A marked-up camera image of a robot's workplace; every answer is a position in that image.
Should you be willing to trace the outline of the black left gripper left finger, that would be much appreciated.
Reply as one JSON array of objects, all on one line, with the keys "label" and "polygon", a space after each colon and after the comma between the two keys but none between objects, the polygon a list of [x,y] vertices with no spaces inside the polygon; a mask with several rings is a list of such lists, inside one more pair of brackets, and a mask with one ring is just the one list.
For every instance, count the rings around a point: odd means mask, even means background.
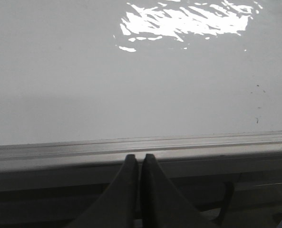
[{"label": "black left gripper left finger", "polygon": [[129,154],[103,194],[67,228],[132,228],[136,209],[138,163]]}]

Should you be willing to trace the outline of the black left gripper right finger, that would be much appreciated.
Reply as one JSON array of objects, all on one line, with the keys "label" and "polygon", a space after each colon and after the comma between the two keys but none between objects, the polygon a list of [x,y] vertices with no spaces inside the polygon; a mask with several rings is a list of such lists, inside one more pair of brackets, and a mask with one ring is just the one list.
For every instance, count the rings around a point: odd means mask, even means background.
[{"label": "black left gripper right finger", "polygon": [[215,228],[166,177],[152,154],[143,161],[140,205],[145,228]]}]

